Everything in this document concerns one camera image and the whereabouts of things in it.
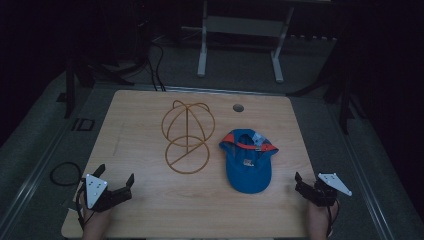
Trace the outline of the white metal desk frame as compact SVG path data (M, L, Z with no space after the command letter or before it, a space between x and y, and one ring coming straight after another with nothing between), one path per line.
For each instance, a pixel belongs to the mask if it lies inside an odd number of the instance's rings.
M284 82L283 71L280 64L280 53L291 23L294 7L288 8L283 20L274 21L210 15L208 13L208 0L201 1L202 21L201 27L199 28L201 33L201 47L197 66L198 77L204 77L206 75L208 56L207 35L209 33L225 33L277 38L278 44L276 48L270 52L270 58L275 81L277 83Z

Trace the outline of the metal floor rail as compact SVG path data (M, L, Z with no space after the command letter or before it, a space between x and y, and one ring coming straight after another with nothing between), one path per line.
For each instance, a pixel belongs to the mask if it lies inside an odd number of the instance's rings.
M372 190L372 187L363 170L359 157L354 149L354 146L352 145L350 138L342 134L341 140L348 153L357 185L360 189L361 195L365 201L368 212L372 218L380 240L395 240L387 219L381 209L380 203Z
M65 118L66 104L57 102L60 93L47 89L0 148L0 239L14 229L91 89L76 90L70 118Z

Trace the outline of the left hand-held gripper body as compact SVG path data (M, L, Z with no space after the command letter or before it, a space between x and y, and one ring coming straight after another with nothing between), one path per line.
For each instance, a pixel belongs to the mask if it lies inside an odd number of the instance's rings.
M86 207L95 212L103 212L113 207L108 190L108 182L91 174L85 178Z

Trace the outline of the blue cap with orange band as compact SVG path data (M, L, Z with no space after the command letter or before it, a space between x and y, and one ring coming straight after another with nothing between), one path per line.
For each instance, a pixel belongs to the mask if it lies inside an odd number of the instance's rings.
M252 129L234 129L219 143L230 185L245 194L264 191L272 178L271 158L279 149Z

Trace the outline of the black rectangular floor frame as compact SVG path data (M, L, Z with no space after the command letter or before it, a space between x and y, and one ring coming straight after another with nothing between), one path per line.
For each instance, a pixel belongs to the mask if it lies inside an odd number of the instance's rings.
M71 128L72 131L91 131L94 128L93 119L77 118Z

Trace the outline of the dark metal stand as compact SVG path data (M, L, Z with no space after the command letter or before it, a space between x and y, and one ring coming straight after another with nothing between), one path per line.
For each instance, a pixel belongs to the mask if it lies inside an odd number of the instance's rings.
M106 76L113 82L121 85L133 86L132 82L124 80L117 73L108 70L99 62L90 59L78 51L71 53L66 59L66 112L65 118L69 118L75 108L75 78L78 78L80 83L85 87L92 87L95 83L90 70Z
M300 97L324 85L328 88L323 96L326 103L334 104L340 100L339 126L348 134L348 119L352 116L350 96L354 77L361 65L361 47L352 36L340 36L316 80L299 90L287 93L287 96Z

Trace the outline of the gold wire hat stand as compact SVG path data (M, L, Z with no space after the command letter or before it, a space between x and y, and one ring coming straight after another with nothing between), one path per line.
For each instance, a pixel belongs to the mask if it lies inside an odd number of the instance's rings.
M174 100L161 121L161 131L168 145L164 159L179 174L195 174L209 163L209 139L216 128L215 117L206 103Z

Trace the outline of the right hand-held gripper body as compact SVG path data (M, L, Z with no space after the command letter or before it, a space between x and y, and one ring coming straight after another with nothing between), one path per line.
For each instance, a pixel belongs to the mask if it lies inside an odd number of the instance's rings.
M319 173L310 201L319 207L333 206L339 192L347 196L352 195L352 191L336 173Z

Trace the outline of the person's right hand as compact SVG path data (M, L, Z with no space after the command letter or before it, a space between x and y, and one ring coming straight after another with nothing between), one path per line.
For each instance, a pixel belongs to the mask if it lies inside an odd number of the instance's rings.
M308 203L307 210L307 226L308 229L313 230L326 230L329 224L335 221L338 214L338 205L327 207L318 207L314 203Z

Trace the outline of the person's left hand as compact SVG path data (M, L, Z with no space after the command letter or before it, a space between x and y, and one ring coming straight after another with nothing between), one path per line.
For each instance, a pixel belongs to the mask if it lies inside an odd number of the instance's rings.
M111 221L112 210L108 209L103 212L95 212L83 207L84 231L99 230L106 231Z

